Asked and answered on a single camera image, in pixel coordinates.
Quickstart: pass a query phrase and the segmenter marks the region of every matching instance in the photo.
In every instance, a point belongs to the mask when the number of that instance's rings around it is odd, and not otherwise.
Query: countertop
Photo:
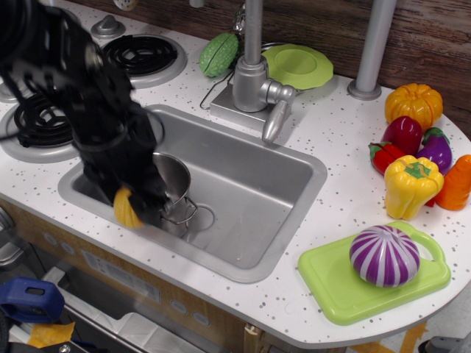
[[[79,16],[90,28],[105,13],[63,0],[51,3]],[[143,106],[165,104],[250,135],[259,131],[210,115],[200,103],[221,78],[203,76],[199,54],[207,41],[127,18],[125,34],[153,33],[177,41],[188,55],[184,71],[166,84],[139,89],[133,98]],[[368,144],[379,142],[387,126],[383,88],[373,101],[351,97],[351,79],[334,76],[321,88],[296,97],[293,113],[275,143],[318,157],[328,170],[327,181],[276,268],[253,284],[232,282],[192,263],[131,230],[106,221],[65,200],[57,192],[61,177],[78,158],[59,163],[25,163],[0,149],[0,197],[14,202],[78,237],[174,283],[255,326],[305,349],[347,346],[392,335],[426,320],[450,302],[471,280],[471,204],[458,212],[424,207],[411,225],[428,233],[445,252],[452,272],[450,284],[393,310],[356,324],[339,326],[325,318],[297,270],[303,252],[393,221],[384,208],[383,177],[371,166]],[[224,88],[218,85],[214,96]],[[0,104],[0,116],[13,104]],[[436,123],[450,139],[454,159],[471,153],[470,140],[445,116]]]

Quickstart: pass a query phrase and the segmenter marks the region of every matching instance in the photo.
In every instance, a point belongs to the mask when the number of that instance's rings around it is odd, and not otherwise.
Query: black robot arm
[[[127,187],[138,217],[152,224],[169,200],[147,111],[130,98],[127,75],[71,16],[36,0],[1,0],[0,33],[0,74],[20,104],[16,79],[65,113],[84,173],[110,203]]]

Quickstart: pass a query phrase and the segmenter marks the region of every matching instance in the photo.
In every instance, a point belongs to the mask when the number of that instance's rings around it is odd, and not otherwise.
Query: sink
[[[198,210],[182,237],[154,226],[133,232],[236,282],[268,276],[324,185],[324,164],[165,105],[148,109],[165,127],[157,152],[188,167],[187,196]],[[76,165],[60,180],[60,195],[118,223],[82,168]]]

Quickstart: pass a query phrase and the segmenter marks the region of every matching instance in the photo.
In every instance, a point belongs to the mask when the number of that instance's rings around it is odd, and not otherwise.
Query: orange carrot
[[[447,210],[462,210],[471,193],[471,154],[460,157],[445,175],[442,190],[435,202]]]

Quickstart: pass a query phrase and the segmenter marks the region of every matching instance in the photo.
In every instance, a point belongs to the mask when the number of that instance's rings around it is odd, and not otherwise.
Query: red pepper
[[[390,142],[371,143],[369,145],[371,163],[382,175],[391,163],[405,155],[404,152]]]

